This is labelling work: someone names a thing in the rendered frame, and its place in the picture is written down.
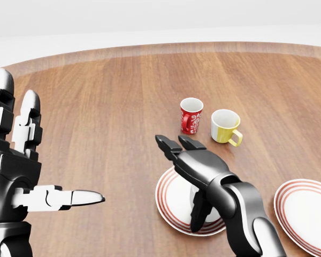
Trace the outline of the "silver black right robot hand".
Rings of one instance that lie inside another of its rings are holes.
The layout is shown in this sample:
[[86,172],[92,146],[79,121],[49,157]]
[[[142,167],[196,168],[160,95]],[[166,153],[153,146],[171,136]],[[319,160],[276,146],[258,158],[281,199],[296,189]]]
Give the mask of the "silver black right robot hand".
[[164,135],[155,136],[158,147],[173,162],[175,171],[198,188],[190,214],[191,231],[198,232],[202,228],[212,208],[217,209],[223,220],[232,218],[236,212],[236,201],[221,181],[226,178],[234,183],[240,179],[230,172],[225,161],[199,141],[184,135],[178,139],[181,144]]

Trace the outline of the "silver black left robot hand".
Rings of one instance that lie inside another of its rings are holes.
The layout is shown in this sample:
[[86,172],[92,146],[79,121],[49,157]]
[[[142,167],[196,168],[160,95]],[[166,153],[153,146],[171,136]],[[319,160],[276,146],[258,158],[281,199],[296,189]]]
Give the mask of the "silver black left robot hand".
[[0,68],[0,223],[21,222],[33,211],[104,202],[98,192],[38,185],[41,163],[36,148],[43,133],[40,98],[28,90],[18,116],[13,113],[14,102],[13,76]]

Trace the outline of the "yellow and white mug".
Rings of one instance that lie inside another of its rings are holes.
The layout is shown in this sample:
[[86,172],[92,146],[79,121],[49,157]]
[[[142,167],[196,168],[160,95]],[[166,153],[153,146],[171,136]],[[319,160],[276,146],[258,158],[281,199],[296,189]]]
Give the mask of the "yellow and white mug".
[[218,143],[230,143],[240,146],[243,135],[238,131],[241,119],[239,115],[228,109],[219,109],[211,115],[211,137]]

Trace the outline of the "red mug with white pattern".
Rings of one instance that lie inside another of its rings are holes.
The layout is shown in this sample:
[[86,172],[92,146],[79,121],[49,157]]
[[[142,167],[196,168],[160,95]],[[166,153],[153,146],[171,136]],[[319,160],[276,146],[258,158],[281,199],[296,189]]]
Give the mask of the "red mug with white pattern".
[[181,131],[185,134],[195,134],[198,130],[204,104],[201,100],[188,97],[180,102]]

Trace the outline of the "white plate with red rings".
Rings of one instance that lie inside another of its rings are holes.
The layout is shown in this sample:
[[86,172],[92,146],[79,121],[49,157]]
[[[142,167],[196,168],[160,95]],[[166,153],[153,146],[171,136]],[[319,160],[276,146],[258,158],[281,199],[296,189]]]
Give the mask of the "white plate with red rings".
[[213,236],[225,230],[223,220],[213,208],[202,228],[195,233],[191,231],[191,213],[196,192],[198,188],[178,175],[174,167],[164,172],[155,189],[157,209],[163,219],[174,229],[190,236]]
[[279,224],[297,246],[321,257],[321,182],[292,179],[273,198]]

